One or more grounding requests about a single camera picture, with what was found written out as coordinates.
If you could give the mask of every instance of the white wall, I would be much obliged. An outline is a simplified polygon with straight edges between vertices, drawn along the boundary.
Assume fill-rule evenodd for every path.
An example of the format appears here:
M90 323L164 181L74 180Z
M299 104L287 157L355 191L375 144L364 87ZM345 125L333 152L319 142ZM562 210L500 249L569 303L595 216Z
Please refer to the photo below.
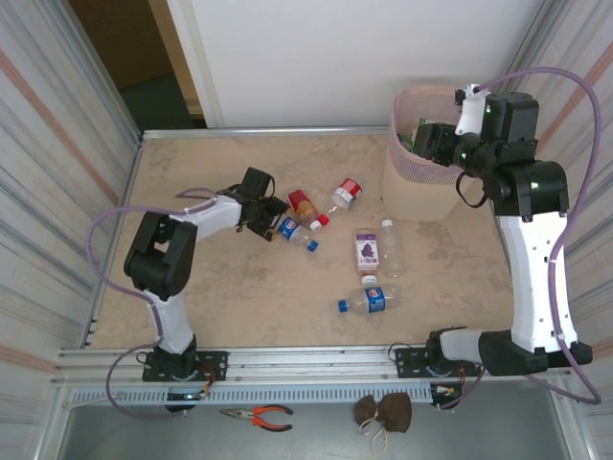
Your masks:
M169 0L210 127L384 125L407 84L505 72L542 0Z

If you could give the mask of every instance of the doorway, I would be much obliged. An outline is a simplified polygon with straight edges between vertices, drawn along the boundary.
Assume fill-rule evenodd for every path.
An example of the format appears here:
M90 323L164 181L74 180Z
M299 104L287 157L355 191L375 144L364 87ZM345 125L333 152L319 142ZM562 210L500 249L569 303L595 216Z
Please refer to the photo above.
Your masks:
M138 129L206 127L166 0L69 0Z

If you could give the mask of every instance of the pliers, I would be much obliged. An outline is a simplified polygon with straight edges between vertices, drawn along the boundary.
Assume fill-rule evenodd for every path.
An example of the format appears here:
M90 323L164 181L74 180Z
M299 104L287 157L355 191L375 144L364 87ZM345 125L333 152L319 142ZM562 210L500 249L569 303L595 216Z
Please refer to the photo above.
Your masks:
M259 415L265 412L272 412L272 411L284 412L287 415L292 415L294 413L294 411L291 410L290 408L285 407L284 405L277 405L277 404L265 405L263 407L254 407L252 410L223 409L223 410L220 410L219 412L221 412L224 415L229 415L230 417L235 417L237 419L251 419L251 422L253 425L261 426L262 428L268 431L281 433L283 431L290 430L291 425L271 425L268 422L265 422L264 420L262 420L260 417L258 417Z

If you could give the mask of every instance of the orange pliers handle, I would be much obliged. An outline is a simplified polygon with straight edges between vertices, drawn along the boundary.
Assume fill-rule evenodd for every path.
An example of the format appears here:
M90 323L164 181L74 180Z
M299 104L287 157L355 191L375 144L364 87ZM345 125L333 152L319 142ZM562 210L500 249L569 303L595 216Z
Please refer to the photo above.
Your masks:
M264 421L260 417L258 417L261 414L264 414L266 412L273 412L273 411L274 412L284 412L287 415L292 415L294 413L294 411L291 410L289 407L285 407L284 405L278 405L278 404L270 404L270 405L265 405L263 407L254 407L252 410L253 419L251 419L253 425L261 426L262 428L268 431L273 431L276 433L281 433L283 431L290 430L291 425L272 425Z

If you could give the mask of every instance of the small bottle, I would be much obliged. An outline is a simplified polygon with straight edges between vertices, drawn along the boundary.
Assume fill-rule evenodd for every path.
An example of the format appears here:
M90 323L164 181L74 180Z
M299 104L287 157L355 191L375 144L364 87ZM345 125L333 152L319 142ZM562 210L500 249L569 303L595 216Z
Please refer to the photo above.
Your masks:
M381 266L383 273L392 278L404 274L404 252L400 244L400 238L394 228L394 223L386 218L381 222L381 245L379 247Z
M362 195L362 188L353 179L345 179L330 197L327 211L319 217L322 224L326 225L332 216L338 215L338 211L349 209L350 206Z
M295 190L288 194L287 202L296 213L298 221L303 224L303 226L310 228L311 231L316 232L322 228L322 225L325 225L318 220L319 212L317 208L302 189Z
M359 314L369 314L395 309L401 303L402 297L398 286L368 286L356 289L346 299L339 300L338 310L341 313L352 311Z
M375 230L355 231L355 258L357 271L362 275L372 275L379 267L379 252Z
M285 237L286 240L295 246L306 248L309 252L314 252L319 243L312 240L308 231L300 223L290 217L280 219L281 223L277 227L277 232Z

